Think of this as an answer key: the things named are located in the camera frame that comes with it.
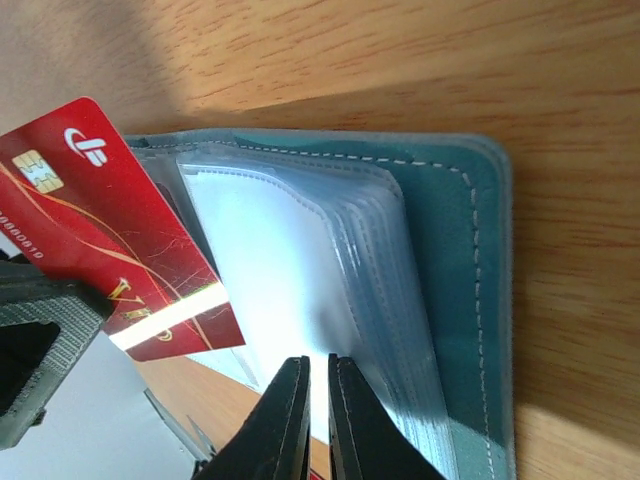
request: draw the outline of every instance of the wooden table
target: wooden table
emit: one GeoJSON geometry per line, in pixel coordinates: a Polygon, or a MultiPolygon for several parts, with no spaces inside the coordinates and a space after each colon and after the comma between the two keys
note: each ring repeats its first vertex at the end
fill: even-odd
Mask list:
{"type": "MultiPolygon", "coordinates": [[[[2,132],[90,95],[127,133],[262,126],[500,141],[515,171],[520,477],[638,478],[637,2],[0,5],[2,132]]],[[[256,401],[185,359],[140,371],[219,445],[256,401]]]]}

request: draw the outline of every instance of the gray textured object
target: gray textured object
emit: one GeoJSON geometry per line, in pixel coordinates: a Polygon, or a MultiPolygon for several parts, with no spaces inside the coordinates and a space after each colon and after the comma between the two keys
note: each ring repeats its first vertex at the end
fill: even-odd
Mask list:
{"type": "Polygon", "coordinates": [[[0,262],[0,328],[55,323],[60,332],[13,404],[0,416],[0,450],[15,446],[113,311],[75,281],[51,281],[32,265],[0,262]]]}

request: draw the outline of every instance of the card holder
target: card holder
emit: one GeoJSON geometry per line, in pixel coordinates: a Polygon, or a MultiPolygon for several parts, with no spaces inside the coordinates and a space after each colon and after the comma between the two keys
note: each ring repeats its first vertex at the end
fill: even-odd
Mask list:
{"type": "Polygon", "coordinates": [[[477,135],[208,129],[130,137],[153,162],[210,145],[390,172],[404,195],[460,478],[516,476],[511,171],[477,135]]]}
{"type": "MultiPolygon", "coordinates": [[[[180,154],[177,162],[183,171],[191,201],[199,210],[205,233],[209,235],[209,243],[218,259],[221,276],[227,285],[249,349],[259,357],[256,363],[263,365],[270,357],[276,359],[274,365],[277,367],[282,361],[281,357],[296,354],[311,357],[314,365],[312,372],[315,371],[312,382],[312,431],[315,436],[327,441],[328,399],[326,391],[319,390],[327,384],[326,355],[334,351],[349,352],[368,376],[378,396],[386,400],[389,412],[407,438],[436,466],[449,473],[450,478],[455,478],[455,470],[452,469],[455,465],[454,455],[438,371],[433,354],[427,353],[432,352],[433,347],[420,293],[416,291],[415,296],[406,302],[413,307],[416,315],[406,316],[403,295],[399,294],[403,286],[395,281],[399,278],[397,275],[390,275],[392,270],[398,270],[395,265],[398,260],[404,262],[400,269],[405,271],[411,270],[415,263],[410,249],[396,249],[399,242],[395,239],[406,232],[406,224],[402,223],[400,229],[393,230],[391,237],[379,234],[378,238],[372,236],[383,230],[390,232],[388,228],[381,229],[380,225],[376,225],[376,222],[383,221],[384,215],[397,219],[400,214],[399,218],[403,220],[402,199],[393,178],[374,166],[367,167],[366,174],[362,169],[354,171],[348,162],[341,165],[339,162],[315,161],[310,169],[304,165],[305,162],[298,162],[292,168],[272,154],[244,152],[241,157],[229,157],[228,151],[227,147],[218,146],[207,149],[206,153],[180,154]],[[231,190],[225,188],[230,177],[236,183],[231,190]],[[203,190],[203,182],[207,180],[209,184],[203,190]],[[252,186],[255,181],[262,182],[260,192],[255,191],[255,184],[252,186]],[[284,197],[282,205],[270,206],[269,188],[287,190],[289,197],[284,197]],[[218,202],[228,200],[230,193],[237,197],[236,200],[244,208],[238,209],[233,202],[218,205],[218,202]],[[290,207],[284,204],[287,198],[294,207],[302,205],[305,210],[322,216],[325,231],[317,231],[312,225],[305,224],[300,216],[289,212],[290,207]],[[220,216],[221,212],[224,212],[224,218],[220,216]],[[359,217],[357,224],[354,217],[359,217]],[[268,219],[267,224],[261,223],[263,218],[268,219]],[[243,235],[233,234],[225,229],[225,225],[230,223],[234,224],[231,228],[245,225],[257,230],[247,231],[243,235]],[[292,225],[300,229],[299,234],[288,231],[292,225]],[[286,242],[286,248],[274,250],[273,245],[264,243],[264,239],[258,240],[258,257],[253,257],[249,264],[245,263],[247,269],[243,269],[240,265],[247,260],[244,253],[252,248],[256,239],[264,235],[265,229],[272,230],[274,239],[286,242]],[[364,235],[355,236],[354,232],[364,235]],[[309,249],[323,233],[329,248],[322,253],[315,248],[309,249]],[[221,238],[229,235],[233,238],[221,238]],[[229,242],[226,248],[221,245],[223,240],[229,242]],[[293,263],[287,261],[287,254],[291,252],[297,254],[293,263]],[[354,261],[350,254],[361,258],[354,261]],[[269,264],[265,257],[274,262],[269,264]],[[299,278],[287,273],[292,264],[301,268],[310,257],[317,257],[319,263],[316,268],[327,268],[330,261],[337,268],[332,270],[333,274],[318,271],[299,278]],[[273,311],[268,300],[259,300],[264,291],[255,291],[240,278],[253,275],[265,281],[269,275],[274,275],[274,271],[277,272],[277,281],[289,278],[282,290],[291,294],[290,301],[294,305],[297,299],[311,300],[325,309],[328,305],[339,303],[323,294],[325,288],[321,287],[329,280],[327,285],[334,289],[342,282],[342,298],[347,299],[348,308],[342,313],[326,312],[322,315],[308,311],[293,315],[291,312],[273,311]],[[225,278],[225,274],[234,278],[225,278]],[[305,282],[309,284],[308,292],[296,292],[305,282]],[[234,298],[238,291],[244,298],[234,298]],[[252,312],[244,311],[247,304],[254,309],[252,312]],[[265,319],[266,313],[270,313],[268,317],[273,319],[271,329],[284,337],[284,345],[278,344],[280,339],[270,340],[268,332],[255,327],[255,322],[259,321],[261,315],[265,319]],[[288,327],[282,323],[283,318],[289,318],[288,327]],[[243,328],[243,320],[252,325],[245,324],[243,328]],[[345,334],[344,330],[349,324],[355,330],[345,334]],[[308,327],[311,327],[311,331],[307,333],[307,338],[299,338],[296,345],[294,333],[308,327]],[[345,345],[344,340],[348,338],[352,340],[345,345]]],[[[417,284],[417,278],[411,279],[411,282],[417,284]]],[[[268,297],[274,295],[269,290],[272,286],[266,287],[270,292],[268,297]]]]}

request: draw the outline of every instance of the card logo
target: card logo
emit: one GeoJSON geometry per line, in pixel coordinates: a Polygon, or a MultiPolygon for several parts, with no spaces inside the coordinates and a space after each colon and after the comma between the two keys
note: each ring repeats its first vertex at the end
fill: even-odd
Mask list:
{"type": "Polygon", "coordinates": [[[11,161],[40,193],[53,192],[64,186],[60,177],[37,150],[29,150],[11,161]]]}
{"type": "Polygon", "coordinates": [[[77,128],[67,128],[64,131],[64,141],[71,150],[89,160],[94,167],[101,167],[107,163],[107,156],[102,151],[102,147],[107,143],[103,139],[87,139],[77,128]]]}

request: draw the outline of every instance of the gold lettering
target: gold lettering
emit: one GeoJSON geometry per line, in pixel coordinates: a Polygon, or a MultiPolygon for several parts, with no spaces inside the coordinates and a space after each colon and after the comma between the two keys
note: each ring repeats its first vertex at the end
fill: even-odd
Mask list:
{"type": "Polygon", "coordinates": [[[173,333],[171,333],[171,330],[165,330],[164,333],[156,335],[156,338],[161,342],[170,342],[173,338],[173,333]]]}
{"type": "Polygon", "coordinates": [[[124,317],[127,320],[135,320],[136,318],[146,317],[151,315],[151,310],[149,310],[147,307],[144,307],[144,308],[139,308],[138,310],[124,312],[122,315],[124,315],[124,317]]]}
{"type": "Polygon", "coordinates": [[[136,298],[120,298],[120,295],[122,295],[125,291],[128,292],[130,290],[131,290],[131,285],[129,284],[127,279],[121,278],[120,283],[118,283],[118,286],[113,289],[113,291],[109,294],[108,298],[109,300],[116,300],[118,302],[134,302],[134,303],[140,303],[144,305],[144,302],[138,296],[136,296],[136,298]]]}

